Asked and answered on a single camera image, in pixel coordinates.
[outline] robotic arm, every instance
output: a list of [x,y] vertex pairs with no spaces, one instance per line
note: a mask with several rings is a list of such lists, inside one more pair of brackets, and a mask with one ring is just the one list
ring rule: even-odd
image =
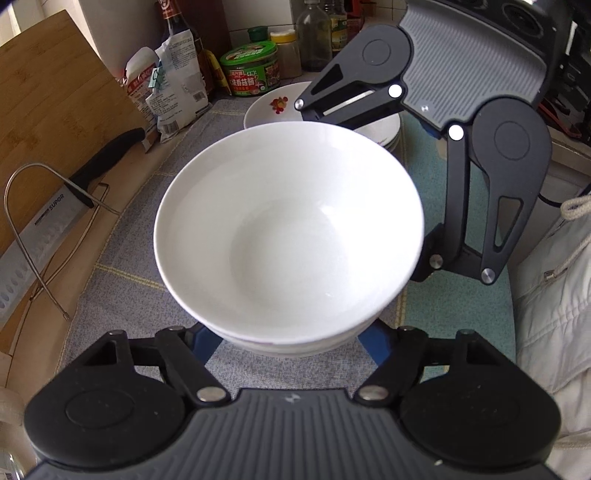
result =
[[[590,8],[574,2],[579,18]],[[447,140],[445,220],[425,238],[413,280],[447,270],[493,284],[521,237],[551,159],[536,113],[562,61],[573,11],[561,0],[409,0],[399,27],[363,30],[295,106],[347,128],[407,111]],[[335,110],[346,100],[373,93]],[[465,243],[470,169],[489,186],[484,245]],[[519,208],[504,238],[499,204]]]

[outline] yellow lid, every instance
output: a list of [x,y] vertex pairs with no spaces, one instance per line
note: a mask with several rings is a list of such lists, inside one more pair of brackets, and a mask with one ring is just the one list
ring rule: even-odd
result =
[[275,43],[289,43],[290,41],[296,41],[297,35],[293,28],[285,30],[283,32],[271,32],[271,41]]

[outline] red can label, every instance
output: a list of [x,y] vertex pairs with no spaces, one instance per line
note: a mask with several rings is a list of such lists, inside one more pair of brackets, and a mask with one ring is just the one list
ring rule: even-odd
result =
[[273,90],[279,84],[279,65],[273,61],[248,69],[230,70],[227,78],[234,95],[258,95]]

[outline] green lid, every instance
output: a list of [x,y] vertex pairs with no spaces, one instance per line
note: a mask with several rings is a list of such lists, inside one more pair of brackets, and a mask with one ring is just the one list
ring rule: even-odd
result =
[[248,38],[251,41],[269,40],[269,27],[252,27],[248,29]]
[[252,61],[257,61],[269,56],[277,51],[277,46],[272,41],[259,41],[249,43],[242,47],[234,48],[222,56],[220,64],[226,67],[243,65]]

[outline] black cable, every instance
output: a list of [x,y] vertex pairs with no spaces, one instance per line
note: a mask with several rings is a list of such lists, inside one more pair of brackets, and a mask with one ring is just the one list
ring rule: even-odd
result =
[[[579,197],[584,197],[586,195],[589,195],[589,193],[591,193],[591,183],[583,189],[583,191],[580,193]],[[553,200],[549,200],[546,197],[544,197],[541,193],[538,195],[538,198],[540,200],[542,200],[542,202],[544,202],[546,205],[550,205],[551,207],[560,208],[562,206],[562,203],[554,202]]]
[[544,202],[546,205],[550,205],[551,207],[554,207],[554,208],[560,208],[560,206],[562,205],[562,203],[558,203],[558,202],[554,202],[552,200],[548,200],[541,193],[538,195],[538,198],[540,200],[542,200],[542,202]]

